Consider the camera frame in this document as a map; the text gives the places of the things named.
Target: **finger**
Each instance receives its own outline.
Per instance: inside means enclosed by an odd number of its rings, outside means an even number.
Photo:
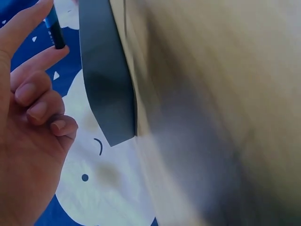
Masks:
[[[54,115],[61,115],[64,112],[65,107],[61,95],[50,90],[27,110],[27,118],[33,125],[42,125]]]
[[[69,48],[56,49],[54,46],[33,56],[10,74],[10,88],[16,90],[35,71],[46,71],[69,53]]]
[[[74,142],[77,129],[78,125],[76,121],[66,115],[56,117],[54,122],[50,124],[50,130],[57,136],[57,140],[66,152]]]
[[[0,29],[0,50],[12,58],[25,38],[47,17],[52,6],[53,0],[40,0],[17,13]]]
[[[45,72],[35,72],[16,90],[15,100],[19,105],[28,107],[49,90],[51,90],[49,76]]]

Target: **white triangle pattern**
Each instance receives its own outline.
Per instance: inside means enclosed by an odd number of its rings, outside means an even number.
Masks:
[[[60,77],[59,73],[55,72],[54,76],[53,76],[53,80],[56,80]]]

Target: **blue fabric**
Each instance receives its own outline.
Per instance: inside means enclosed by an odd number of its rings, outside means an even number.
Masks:
[[[1,0],[0,1],[0,28],[7,23],[20,10],[34,5],[37,0]],[[58,91],[61,96],[67,95],[76,74],[81,70],[79,31],[70,28],[63,28],[63,36],[66,44],[70,48],[70,53],[62,61],[47,70],[48,75],[53,81],[53,89]],[[24,61],[28,60],[37,53],[52,46],[48,29],[42,22],[24,41],[15,53],[11,70],[14,70]],[[54,80],[54,74],[58,72],[60,77]],[[63,210],[56,196],[40,216],[35,226],[79,226]],[[157,226],[156,219],[151,226]]]

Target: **cartoon mouth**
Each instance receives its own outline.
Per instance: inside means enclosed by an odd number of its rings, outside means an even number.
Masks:
[[[103,153],[103,144],[102,144],[102,142],[97,138],[94,138],[94,140],[99,142],[99,144],[100,144],[100,153],[99,153],[99,155],[102,155],[102,153]]]

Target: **hand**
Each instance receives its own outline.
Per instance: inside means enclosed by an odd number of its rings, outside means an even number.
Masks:
[[[33,225],[51,201],[78,128],[44,72],[69,53],[53,47],[12,73],[10,61],[48,15],[40,0],[0,29],[0,225]]]

